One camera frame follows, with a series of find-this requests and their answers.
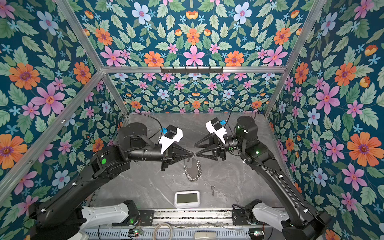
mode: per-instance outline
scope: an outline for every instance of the orange flower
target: orange flower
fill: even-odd
[[[197,19],[198,15],[199,15],[199,12],[197,11],[187,11],[185,12],[185,15],[187,16],[187,19]]]
[[[295,18],[295,17],[297,17],[297,15],[299,15],[299,12],[300,12],[300,11],[298,11],[298,10],[293,11],[293,12],[291,13],[291,18]]]
[[[327,240],[340,240],[340,237],[332,230],[325,230],[325,238]]]
[[[287,150],[291,152],[293,150],[293,147],[295,146],[295,144],[293,143],[292,139],[288,138],[285,141],[285,146],[287,147]]]
[[[273,38],[275,44],[283,45],[288,38],[291,36],[291,29],[282,28],[280,31],[277,31],[276,36]]]
[[[194,108],[196,108],[196,109],[198,109],[198,108],[200,107],[200,105],[201,105],[201,103],[200,103],[199,101],[194,101],[194,102],[192,103],[192,107],[194,107]]]
[[[377,157],[384,158],[384,150],[377,148],[381,146],[381,141],[377,137],[371,138],[367,132],[361,132],[360,136],[356,133],[351,136],[352,142],[348,142],[347,148],[351,150],[349,156],[352,160],[358,159],[358,164],[366,167],[367,162],[371,167],[379,164]]]
[[[303,191],[301,190],[301,187],[299,187],[299,184],[297,182],[295,182],[295,187],[297,189],[297,191],[299,191],[299,193],[302,193]]]
[[[137,101],[132,101],[131,105],[135,109],[141,109],[141,103],[138,103]]]
[[[194,28],[191,28],[189,30],[189,33],[187,33],[187,38],[188,38],[187,40],[192,45],[196,45],[196,43],[200,41],[199,37],[200,37],[200,34]]]
[[[22,144],[23,141],[19,136],[12,139],[11,134],[0,135],[0,164],[2,164],[2,169],[13,167],[13,162],[18,162],[23,156],[21,153],[27,151],[26,144]]]
[[[175,31],[175,35],[176,36],[181,36],[181,29],[177,29],[176,31]]]
[[[211,33],[211,30],[209,30],[209,29],[205,29],[204,30],[204,35],[205,36],[209,36],[209,35],[211,35],[212,33]]]
[[[103,43],[104,45],[112,45],[113,39],[111,37],[111,34],[108,31],[105,31],[103,28],[96,29],[95,35],[98,38],[99,42]]]
[[[233,53],[228,53],[228,57],[225,58],[227,67],[240,67],[241,63],[244,62],[244,55],[239,53],[239,51],[234,51]]]
[[[159,53],[155,53],[154,51],[149,51],[144,55],[144,62],[148,64],[148,67],[162,67],[164,66],[164,59],[161,58]]]
[[[370,84],[371,84],[371,81],[369,80],[368,76],[365,76],[360,80],[360,86],[362,86],[363,88],[369,87]]]
[[[119,123],[118,125],[118,130],[122,127],[122,122]]]
[[[95,140],[95,143],[93,144],[93,149],[92,151],[93,152],[97,152],[97,151],[100,151],[103,147],[104,147],[104,141],[101,140],[100,138],[99,139],[96,139]]]
[[[307,79],[307,74],[309,72],[308,64],[301,63],[300,66],[297,67],[295,73],[295,82],[298,84],[302,84]]]
[[[91,13],[90,11],[85,11],[84,12],[85,13],[85,15],[89,18],[89,19],[93,19],[93,13]]]
[[[29,64],[25,66],[24,63],[18,63],[17,68],[12,67],[9,72],[11,73],[9,78],[12,82],[16,82],[15,85],[19,88],[31,90],[40,82],[40,78],[37,77],[40,75],[39,72]]]
[[[374,54],[379,48],[376,46],[376,45],[369,45],[365,51],[364,51],[364,54],[366,56],[370,56],[372,54]]]
[[[348,65],[341,65],[340,69],[337,69],[336,71],[336,77],[335,77],[335,82],[337,82],[337,85],[342,86],[347,86],[349,84],[349,81],[352,81],[355,78],[355,72],[356,72],[356,67],[352,67],[353,63],[348,63]]]
[[[91,78],[91,73],[89,72],[88,66],[83,62],[75,63],[76,68],[73,69],[73,73],[76,74],[77,81],[81,81],[82,84],[86,84]]]
[[[262,106],[262,102],[261,101],[254,101],[253,103],[252,103],[252,105],[255,107],[255,109],[258,109],[259,107],[261,107]]]

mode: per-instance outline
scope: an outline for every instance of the metal beam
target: metal beam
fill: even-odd
[[[107,88],[109,89],[110,94],[113,97],[113,99],[115,100],[116,104],[119,106],[121,112],[123,114],[127,114],[128,109],[125,106],[124,101],[122,100],[121,95],[118,92],[116,86],[113,84],[112,79],[109,76],[109,74],[104,74],[103,81],[104,81],[105,85],[107,86]]]
[[[20,179],[29,172],[29,169],[45,151],[47,145],[53,141],[65,122],[71,118],[72,114],[80,107],[89,93],[97,86],[102,76],[103,73],[98,71],[91,77],[89,82],[56,117],[54,122],[40,135],[23,157],[21,157],[15,166],[4,176],[0,182],[0,205],[20,182]]]
[[[211,73],[215,72],[224,72],[224,73],[284,73],[286,70],[285,66],[257,66],[257,67],[103,67],[104,73],[180,73],[180,72],[190,72],[195,70],[207,71],[210,69]]]
[[[84,28],[82,27],[76,14],[74,13],[71,5],[67,0],[56,0],[55,2],[59,7],[61,13],[67,20],[68,24],[70,25],[72,31],[75,33],[81,46],[87,53],[89,59],[92,61],[93,66],[95,66],[96,70],[99,71],[102,68],[103,64],[96,50],[93,48],[91,42],[89,41],[89,38],[87,37],[87,35],[85,35]]]
[[[280,95],[285,80],[288,79],[289,74],[292,71],[293,65],[297,61],[297,58],[301,52],[301,49],[304,47],[304,44],[317,20],[319,17],[319,14],[321,12],[321,9],[323,8],[324,4],[327,2],[327,0],[316,0],[316,2],[313,3],[312,8],[310,12],[308,13],[308,17],[305,20],[305,23],[303,25],[303,28],[301,30],[300,36],[298,37],[295,46],[292,49],[292,52],[288,58],[287,64],[286,64],[286,71],[279,79],[275,90],[273,91],[273,94],[271,96],[271,99],[268,103],[268,108],[265,111],[265,117],[267,118],[269,113],[272,111],[273,105],[276,103],[278,96]]]

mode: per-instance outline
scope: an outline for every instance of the marble surface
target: marble surface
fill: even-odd
[[[197,152],[194,143],[203,138],[208,131],[205,123],[218,117],[227,119],[228,114],[154,114],[163,127],[172,124],[183,130],[180,146]],[[233,113],[229,124],[233,128],[239,113]],[[147,125],[148,135],[158,129],[158,123],[145,116],[130,116],[129,122],[142,122]],[[257,114],[259,140],[270,147],[273,154],[280,154],[267,121],[262,114]],[[202,176],[196,182],[189,182],[180,161],[170,165],[165,172],[160,171],[160,162],[132,162],[131,169],[121,173],[113,181],[100,188],[93,206],[106,206],[133,200],[139,209],[174,208],[174,194],[184,190],[199,190],[200,208],[231,207],[232,204],[246,205],[254,199],[261,199],[272,207],[282,204],[266,182],[239,157],[227,153],[226,161],[213,161],[197,158],[201,162]],[[215,186],[212,196],[211,186]]]

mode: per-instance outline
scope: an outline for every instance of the gray display screen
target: gray display screen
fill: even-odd
[[[178,194],[176,203],[184,204],[188,202],[197,202],[197,193]]]

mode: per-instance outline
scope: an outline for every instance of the floral wall panel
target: floral wall panel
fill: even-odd
[[[269,116],[326,239],[384,238],[384,2],[332,1]]]
[[[1,179],[94,68],[53,2],[2,0],[0,6]]]
[[[114,144],[119,113],[101,81],[3,203],[0,239],[29,239],[28,228],[34,220],[28,220],[28,206],[50,199],[95,152]]]
[[[275,73],[111,75],[128,110],[136,112],[262,113],[280,75]]]
[[[104,65],[276,66],[313,2],[97,0],[76,14]]]

